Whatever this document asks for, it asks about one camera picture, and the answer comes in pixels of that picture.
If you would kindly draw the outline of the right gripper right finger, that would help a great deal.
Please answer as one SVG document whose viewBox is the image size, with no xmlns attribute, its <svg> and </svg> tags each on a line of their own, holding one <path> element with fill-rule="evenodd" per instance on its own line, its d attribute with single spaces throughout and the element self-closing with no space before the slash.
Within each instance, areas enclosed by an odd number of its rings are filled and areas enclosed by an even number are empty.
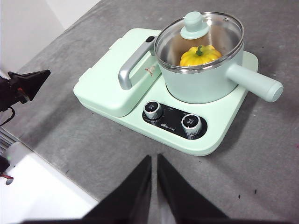
<svg viewBox="0 0 299 224">
<path fill-rule="evenodd" d="M 279 221 L 232 219 L 196 191 L 162 155 L 157 177 L 177 224 L 279 224 Z"/>
</svg>

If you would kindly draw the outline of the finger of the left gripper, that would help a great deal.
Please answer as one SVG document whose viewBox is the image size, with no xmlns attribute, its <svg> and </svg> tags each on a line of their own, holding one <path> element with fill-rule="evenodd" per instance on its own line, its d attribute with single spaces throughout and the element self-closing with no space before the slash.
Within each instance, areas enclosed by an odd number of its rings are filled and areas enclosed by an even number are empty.
<svg viewBox="0 0 299 224">
<path fill-rule="evenodd" d="M 50 75 L 50 70 L 18 74 L 9 71 L 10 89 L 14 91 L 18 101 L 32 101 L 41 86 Z"/>
</svg>

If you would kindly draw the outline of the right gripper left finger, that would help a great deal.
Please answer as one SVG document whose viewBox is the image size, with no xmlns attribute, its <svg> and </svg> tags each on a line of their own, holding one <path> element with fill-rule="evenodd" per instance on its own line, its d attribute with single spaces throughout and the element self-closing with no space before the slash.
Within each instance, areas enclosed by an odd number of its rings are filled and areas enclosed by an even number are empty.
<svg viewBox="0 0 299 224">
<path fill-rule="evenodd" d="M 24 224 L 146 224 L 151 199 L 151 156 L 81 219 L 26 220 Z"/>
</svg>

